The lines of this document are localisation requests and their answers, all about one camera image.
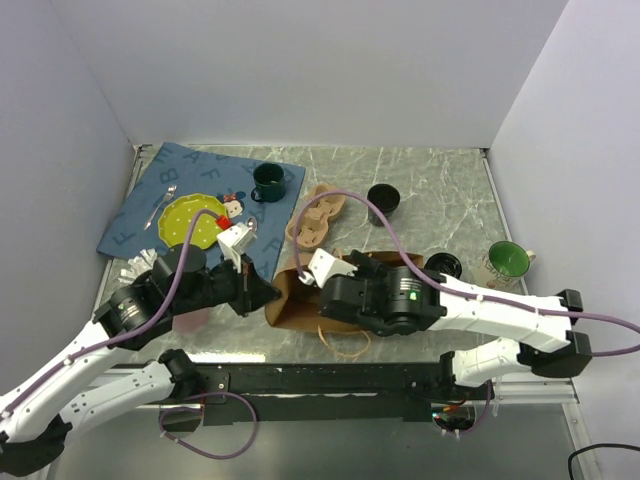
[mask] gray floor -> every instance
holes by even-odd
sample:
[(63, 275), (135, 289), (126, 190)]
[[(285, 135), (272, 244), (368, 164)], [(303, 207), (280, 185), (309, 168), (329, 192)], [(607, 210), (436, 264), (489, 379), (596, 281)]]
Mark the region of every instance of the gray floor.
[[(201, 427), (189, 441), (231, 453), (250, 425)], [(213, 461), (158, 436), (157, 412), (136, 411), (70, 445), (57, 479), (566, 480), (571, 442), (559, 405), (502, 406), (460, 442), (432, 423), (399, 420), (267, 422), (253, 447)]]
[[(153, 159), (159, 146), (144, 147), (135, 169), (136, 176)], [(351, 147), (219, 147), (197, 146), (203, 151), (288, 162), (306, 167), (304, 196), (318, 183), (329, 183), (366, 194), (371, 185), (395, 185), (402, 203), (392, 218), (405, 248), (428, 258), (441, 251), (451, 252), (463, 264), (463, 280), (489, 246), (506, 239), (506, 232), (493, 197), (478, 149), (351, 148)], [(388, 233), (371, 226), (366, 209), (355, 200), (347, 202), (345, 213), (335, 222), (324, 248), (339, 247), (345, 252), (393, 250)], [(280, 265), (291, 254), (285, 243)], [(117, 275), (124, 265), (116, 260), (102, 295), (105, 301), (120, 284)], [(360, 350), (361, 336), (332, 336), (341, 351)], [(410, 337), (373, 339), (358, 362), (437, 361), (447, 351), (469, 349), (489, 341), (474, 333), (455, 331), (423, 332)], [(157, 358), (168, 348), (183, 348), (199, 362), (348, 362), (334, 355), (316, 334), (271, 328), (264, 314), (246, 318), (222, 306), (212, 311), (211, 321), (191, 335), (174, 332), (147, 345), (131, 362)]]

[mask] marble countertop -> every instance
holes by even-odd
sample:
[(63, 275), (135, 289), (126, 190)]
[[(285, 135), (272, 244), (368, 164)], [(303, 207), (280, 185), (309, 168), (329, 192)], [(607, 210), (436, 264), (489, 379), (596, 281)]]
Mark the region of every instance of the marble countertop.
[[(450, 252), (463, 265), (462, 280), (484, 252), (507, 234), (502, 223), (485, 160), (477, 149), (352, 148), (352, 147), (250, 147), (191, 146), (197, 150), (286, 162), (306, 167), (300, 192), (306, 195), (318, 183), (329, 183), (366, 194), (375, 183), (390, 183), (400, 191), (401, 204), (392, 217), (405, 249), (425, 256)], [(136, 180), (158, 151), (144, 146), (134, 166)], [(367, 210), (349, 199), (343, 215), (333, 224), (323, 248), (393, 250), (384, 228), (367, 221)], [(282, 266), (291, 255), (285, 241)], [(114, 259), (107, 266), (107, 280), (99, 293), (100, 303), (121, 286), (117, 280), (126, 262)], [(362, 335), (326, 334), (339, 351), (350, 353), (366, 345)], [(270, 327), (263, 310), (238, 317), (230, 307), (212, 309), (210, 321), (200, 330), (180, 335), (170, 332), (150, 342), (132, 363), (156, 359), (169, 348), (182, 348), (192, 360), (227, 362), (410, 362), (437, 361), (450, 350), (470, 349), (490, 341), (481, 334), (440, 331), (419, 332), (407, 337), (372, 335), (371, 347), (357, 359), (343, 358), (320, 342), (315, 333)]]

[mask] red object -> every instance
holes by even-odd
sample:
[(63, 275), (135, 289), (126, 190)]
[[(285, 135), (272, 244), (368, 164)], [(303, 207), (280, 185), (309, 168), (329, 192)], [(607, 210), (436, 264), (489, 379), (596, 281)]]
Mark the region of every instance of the red object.
[(231, 220), (229, 220), (226, 215), (220, 215), (220, 218), (216, 220), (216, 223), (223, 230), (226, 230), (233, 225), (233, 223), (231, 223)]

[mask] yellow plate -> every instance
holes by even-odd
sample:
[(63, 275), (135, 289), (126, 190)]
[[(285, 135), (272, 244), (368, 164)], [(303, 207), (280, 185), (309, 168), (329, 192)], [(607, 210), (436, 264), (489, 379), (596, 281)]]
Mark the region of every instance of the yellow plate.
[[(162, 216), (158, 219), (158, 236), (169, 248), (179, 243), (184, 243), (187, 230), (191, 225), (191, 219), (198, 210), (208, 208), (218, 215), (226, 215), (227, 210), (216, 197), (194, 193), (177, 198), (167, 205)], [(196, 228), (191, 237), (191, 245), (197, 245), (203, 250), (216, 243), (218, 234), (222, 229), (216, 223), (215, 218), (202, 215), (198, 219)]]

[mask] cardboard box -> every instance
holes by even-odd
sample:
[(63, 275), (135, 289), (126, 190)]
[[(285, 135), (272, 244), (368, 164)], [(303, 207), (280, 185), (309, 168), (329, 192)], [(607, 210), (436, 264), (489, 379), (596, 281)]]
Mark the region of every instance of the cardboard box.
[[(398, 252), (366, 252), (367, 255), (392, 267), (404, 265)], [(409, 253), (409, 258), (418, 267), (424, 266), (424, 257)], [(300, 261), (306, 266), (311, 261), (311, 253), (300, 253)], [(348, 256), (343, 260), (349, 262)], [(362, 330), (356, 325), (332, 320), (318, 314), (320, 289), (309, 286), (298, 280), (293, 257), (287, 260), (283, 270), (276, 274), (273, 285), (282, 292), (282, 297), (265, 307), (265, 317), (269, 325), (291, 330), (317, 332), (318, 325), (325, 332), (356, 332)]]

